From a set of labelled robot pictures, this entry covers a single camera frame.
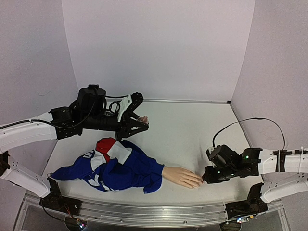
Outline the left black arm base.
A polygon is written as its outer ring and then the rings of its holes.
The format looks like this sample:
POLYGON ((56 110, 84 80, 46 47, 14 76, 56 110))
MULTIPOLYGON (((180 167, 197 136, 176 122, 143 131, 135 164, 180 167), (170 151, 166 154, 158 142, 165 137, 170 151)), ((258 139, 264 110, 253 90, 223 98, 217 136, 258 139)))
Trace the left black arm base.
POLYGON ((50 193, 40 199, 39 205, 43 208, 48 208, 54 211, 78 215, 81 209, 82 201, 63 196, 58 183, 50 177, 48 177, 47 180, 50 184, 50 193))

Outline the clear nail polish bottle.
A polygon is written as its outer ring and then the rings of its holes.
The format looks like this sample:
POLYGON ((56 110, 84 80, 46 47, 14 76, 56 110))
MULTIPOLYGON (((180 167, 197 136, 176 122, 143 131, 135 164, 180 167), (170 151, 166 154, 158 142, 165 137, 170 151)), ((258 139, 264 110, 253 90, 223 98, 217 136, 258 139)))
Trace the clear nail polish bottle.
POLYGON ((143 117, 139 117, 138 118, 138 121, 139 122, 142 122, 142 123, 144 123, 144 124, 149 124, 149 121, 148 121, 148 116, 143 116, 143 117))

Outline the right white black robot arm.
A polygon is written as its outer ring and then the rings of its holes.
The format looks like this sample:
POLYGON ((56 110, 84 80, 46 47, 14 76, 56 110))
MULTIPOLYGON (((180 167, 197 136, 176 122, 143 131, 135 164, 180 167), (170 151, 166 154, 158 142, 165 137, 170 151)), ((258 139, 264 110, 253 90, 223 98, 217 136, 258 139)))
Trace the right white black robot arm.
POLYGON ((269 203, 308 190, 307 149, 273 151, 247 148, 238 154, 227 145, 219 145, 207 149, 206 155, 212 163, 206 166, 203 174, 203 180, 208 184, 222 183, 235 177, 292 173, 292 176, 278 182, 254 185, 251 191, 256 192, 264 203, 269 203))

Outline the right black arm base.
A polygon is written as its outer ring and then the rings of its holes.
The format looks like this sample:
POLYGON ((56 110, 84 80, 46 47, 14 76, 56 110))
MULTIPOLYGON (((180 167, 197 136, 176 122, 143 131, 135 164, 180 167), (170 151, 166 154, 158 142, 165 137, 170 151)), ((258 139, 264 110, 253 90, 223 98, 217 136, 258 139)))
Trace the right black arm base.
POLYGON ((261 188, 264 183, 258 183, 250 188, 246 200, 225 204, 228 220, 239 217, 257 215, 268 210, 267 204, 261 199, 261 188))

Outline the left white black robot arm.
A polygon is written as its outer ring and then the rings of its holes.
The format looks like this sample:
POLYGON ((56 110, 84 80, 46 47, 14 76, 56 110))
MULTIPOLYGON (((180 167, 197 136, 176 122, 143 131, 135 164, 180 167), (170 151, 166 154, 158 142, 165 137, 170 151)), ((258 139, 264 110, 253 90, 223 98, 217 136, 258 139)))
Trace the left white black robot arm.
POLYGON ((34 118, 0 127, 0 177, 45 198, 54 210, 61 210, 65 200, 54 189, 54 181, 21 166, 9 150, 45 140, 61 140, 82 135, 84 129, 112 131, 117 141, 148 130, 135 109, 143 102, 139 92, 114 97, 115 110, 107 104, 106 91, 90 84, 81 88, 69 107, 51 109, 34 118))

